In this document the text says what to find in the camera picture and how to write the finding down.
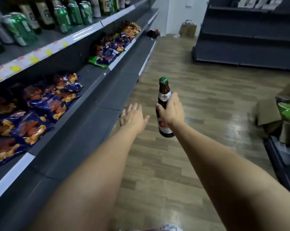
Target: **green bottle cap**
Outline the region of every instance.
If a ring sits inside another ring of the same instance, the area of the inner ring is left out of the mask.
[[[159,82],[161,82],[161,83],[166,82],[166,81],[167,81],[167,78],[166,77],[159,78]]]

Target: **cardboard box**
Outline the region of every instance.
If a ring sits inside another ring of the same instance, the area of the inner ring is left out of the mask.
[[[256,105],[257,126],[262,126],[264,132],[276,136],[281,143],[290,145],[290,123],[282,120],[277,102],[290,101],[290,84],[275,97],[260,100]]]
[[[196,27],[196,24],[192,23],[191,20],[183,22],[179,30],[180,38],[194,39]]]

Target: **red and white label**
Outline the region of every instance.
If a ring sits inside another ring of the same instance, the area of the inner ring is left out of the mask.
[[[172,131],[170,130],[170,128],[167,127],[166,124],[164,124],[162,121],[161,121],[161,118],[157,118],[158,120],[158,126],[159,126],[159,130],[161,130],[163,133],[165,134],[170,134],[172,133]]]
[[[171,97],[171,95],[171,92],[168,92],[167,94],[162,94],[161,92],[159,92],[158,97],[160,100],[166,102]]]

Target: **white wall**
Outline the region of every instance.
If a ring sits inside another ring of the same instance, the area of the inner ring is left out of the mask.
[[[169,12],[170,0],[156,0],[152,5],[153,8],[160,8],[160,12],[150,26],[151,30],[159,29],[161,36],[166,35],[166,23]]]
[[[187,0],[169,0],[169,10],[166,24],[167,34],[178,34],[182,22],[191,19],[197,24],[195,35],[199,35],[201,23],[203,22],[207,2],[209,0],[193,0],[192,7],[186,7]]]

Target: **wooden floor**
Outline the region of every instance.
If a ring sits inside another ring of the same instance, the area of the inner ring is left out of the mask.
[[[160,77],[178,92],[186,122],[234,149],[274,176],[262,140],[249,123],[257,100],[290,83],[290,73],[193,63],[195,40],[159,38],[127,105],[139,103],[151,118],[137,137],[124,173],[115,218],[121,229],[174,223],[183,231],[225,230],[177,139],[158,132],[155,104]]]

